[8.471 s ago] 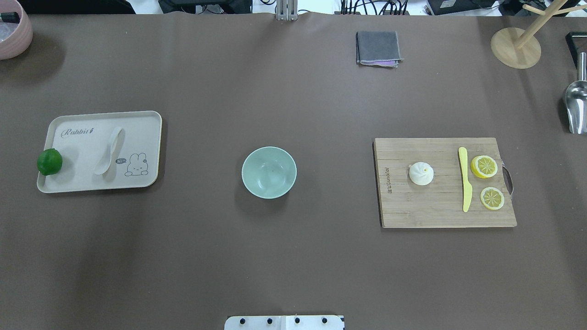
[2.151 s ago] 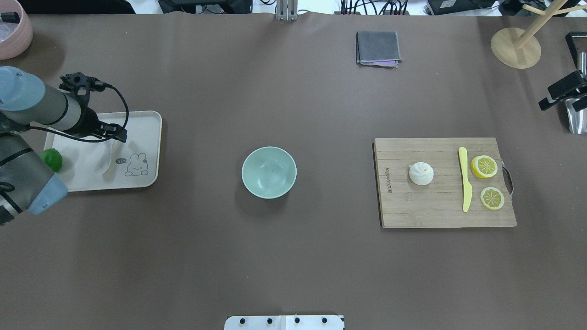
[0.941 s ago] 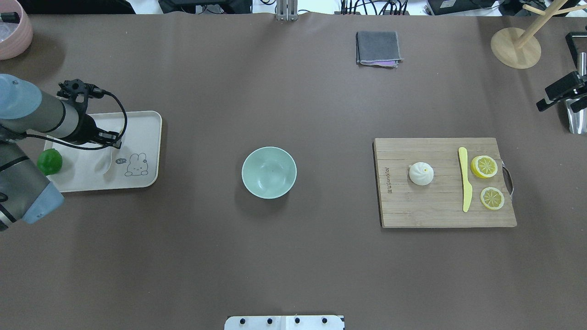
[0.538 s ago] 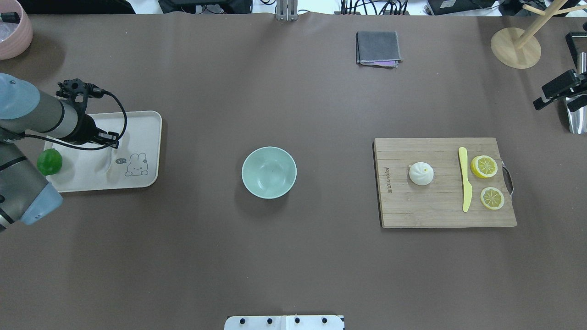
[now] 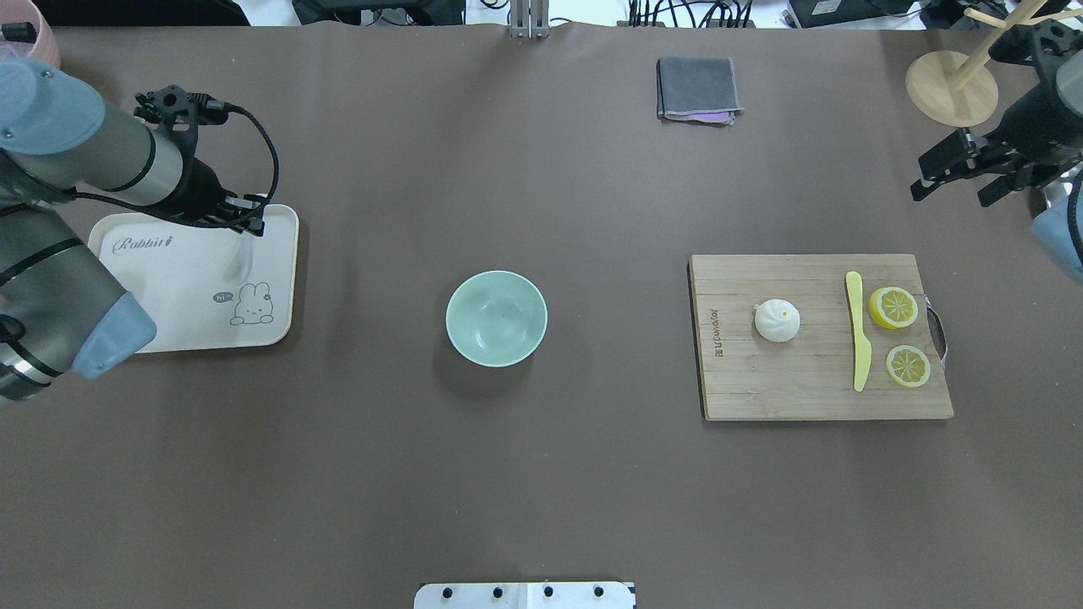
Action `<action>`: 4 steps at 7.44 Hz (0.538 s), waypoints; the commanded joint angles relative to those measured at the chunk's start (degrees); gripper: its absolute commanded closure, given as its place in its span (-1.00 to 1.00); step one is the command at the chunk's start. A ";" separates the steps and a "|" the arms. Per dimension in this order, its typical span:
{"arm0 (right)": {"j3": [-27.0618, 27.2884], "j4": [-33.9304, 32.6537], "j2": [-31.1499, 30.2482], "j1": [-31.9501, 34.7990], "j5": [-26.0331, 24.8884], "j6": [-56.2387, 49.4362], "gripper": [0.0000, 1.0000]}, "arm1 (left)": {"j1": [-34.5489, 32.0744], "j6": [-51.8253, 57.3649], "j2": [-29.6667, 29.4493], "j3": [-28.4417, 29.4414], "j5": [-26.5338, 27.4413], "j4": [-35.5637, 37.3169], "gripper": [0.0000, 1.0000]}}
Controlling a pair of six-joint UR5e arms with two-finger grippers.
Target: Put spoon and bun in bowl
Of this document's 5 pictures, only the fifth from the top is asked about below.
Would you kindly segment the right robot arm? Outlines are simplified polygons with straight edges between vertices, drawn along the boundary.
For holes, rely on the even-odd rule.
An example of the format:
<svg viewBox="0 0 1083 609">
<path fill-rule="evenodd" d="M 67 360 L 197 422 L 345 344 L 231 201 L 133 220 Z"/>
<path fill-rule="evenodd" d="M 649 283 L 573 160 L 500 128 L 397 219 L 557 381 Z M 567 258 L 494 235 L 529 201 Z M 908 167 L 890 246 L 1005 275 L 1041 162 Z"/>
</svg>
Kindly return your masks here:
<svg viewBox="0 0 1083 609">
<path fill-rule="evenodd" d="M 1048 186 L 1080 165 L 1080 51 L 1031 51 L 1025 59 L 1039 85 L 1014 101 L 989 134 L 958 128 L 921 155 L 921 176 L 910 185 L 913 200 L 990 174 L 993 181 L 977 193 L 979 204 L 990 207 L 1019 190 Z"/>
</svg>

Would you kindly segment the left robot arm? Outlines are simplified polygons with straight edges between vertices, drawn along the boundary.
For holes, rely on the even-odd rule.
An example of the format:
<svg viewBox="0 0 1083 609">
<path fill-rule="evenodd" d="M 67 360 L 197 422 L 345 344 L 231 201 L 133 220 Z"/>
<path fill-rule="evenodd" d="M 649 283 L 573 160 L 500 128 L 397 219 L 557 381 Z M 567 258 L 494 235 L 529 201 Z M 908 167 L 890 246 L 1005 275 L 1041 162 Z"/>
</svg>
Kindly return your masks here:
<svg viewBox="0 0 1083 609">
<path fill-rule="evenodd" d="M 248 111 L 177 85 L 125 112 L 40 59 L 8 59 L 3 104 L 3 403 L 32 398 L 66 371 L 96 379 L 151 344 L 156 325 L 58 208 L 100 200 L 173 224 L 257 238 L 278 189 L 239 195 L 196 155 L 203 126 Z"/>
</svg>

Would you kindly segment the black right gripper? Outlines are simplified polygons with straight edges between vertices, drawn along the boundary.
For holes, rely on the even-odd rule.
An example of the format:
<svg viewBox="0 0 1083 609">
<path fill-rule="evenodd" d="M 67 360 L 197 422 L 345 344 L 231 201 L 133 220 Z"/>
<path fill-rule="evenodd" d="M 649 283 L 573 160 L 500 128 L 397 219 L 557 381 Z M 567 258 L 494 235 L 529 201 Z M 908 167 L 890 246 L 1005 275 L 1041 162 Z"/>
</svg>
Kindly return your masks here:
<svg viewBox="0 0 1083 609">
<path fill-rule="evenodd" d="M 1080 90 L 1066 92 L 1058 85 L 1038 85 L 1007 108 L 990 141 L 1025 163 L 978 190 L 982 207 L 999 203 L 1012 192 L 1044 187 L 1080 161 L 1082 147 Z M 917 158 L 919 178 L 910 185 L 912 200 L 924 200 L 936 189 L 961 178 L 990 173 L 997 156 L 983 137 L 970 129 L 955 129 Z"/>
</svg>

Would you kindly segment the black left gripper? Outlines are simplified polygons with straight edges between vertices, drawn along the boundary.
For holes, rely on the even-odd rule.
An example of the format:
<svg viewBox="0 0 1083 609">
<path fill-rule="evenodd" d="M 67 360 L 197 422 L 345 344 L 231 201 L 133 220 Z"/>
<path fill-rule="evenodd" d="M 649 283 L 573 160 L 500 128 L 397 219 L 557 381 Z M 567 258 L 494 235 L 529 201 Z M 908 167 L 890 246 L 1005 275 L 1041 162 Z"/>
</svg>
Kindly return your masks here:
<svg viewBox="0 0 1083 609">
<path fill-rule="evenodd" d="M 182 223 L 200 228 L 229 228 L 260 238 L 264 231 L 266 196 L 237 195 L 223 187 L 204 161 L 190 158 L 173 193 L 175 213 Z"/>
</svg>

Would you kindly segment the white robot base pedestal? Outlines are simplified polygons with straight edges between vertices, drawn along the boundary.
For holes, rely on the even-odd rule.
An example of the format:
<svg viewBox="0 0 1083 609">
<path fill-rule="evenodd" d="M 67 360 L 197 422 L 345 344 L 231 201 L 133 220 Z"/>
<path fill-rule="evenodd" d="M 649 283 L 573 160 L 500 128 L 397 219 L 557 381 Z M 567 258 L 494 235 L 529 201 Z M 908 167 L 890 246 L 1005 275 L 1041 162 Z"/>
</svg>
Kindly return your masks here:
<svg viewBox="0 0 1083 609">
<path fill-rule="evenodd" d="M 537 581 L 432 583 L 417 589 L 414 608 L 635 608 L 634 583 Z"/>
</svg>

